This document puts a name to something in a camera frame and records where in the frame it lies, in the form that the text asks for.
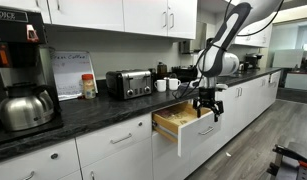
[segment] open drawer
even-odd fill
[[[202,108],[201,117],[197,118],[196,110],[188,102],[153,112],[152,119],[158,133],[178,143],[180,157],[191,152],[221,127],[221,119],[214,122],[214,113],[210,109]]]

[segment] mug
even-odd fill
[[[181,85],[181,81],[178,79],[169,79],[169,89],[172,91],[177,90],[177,88]]]
[[[158,92],[164,92],[166,91],[166,80],[157,80],[154,83],[154,86],[156,87]]]

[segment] robotic arm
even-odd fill
[[[211,46],[200,52],[198,70],[203,80],[200,81],[199,98],[194,99],[194,108],[198,117],[202,107],[210,108],[215,114],[215,121],[224,112],[222,101],[215,101],[216,77],[233,74],[239,59],[226,52],[233,39],[246,26],[260,21],[273,13],[284,0],[241,0],[225,18]]]

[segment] toaster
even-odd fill
[[[153,89],[149,70],[109,71],[106,85],[109,95],[121,100],[152,94]]]

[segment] jar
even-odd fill
[[[93,74],[83,74],[83,95],[85,99],[95,98],[95,87],[93,81]]]

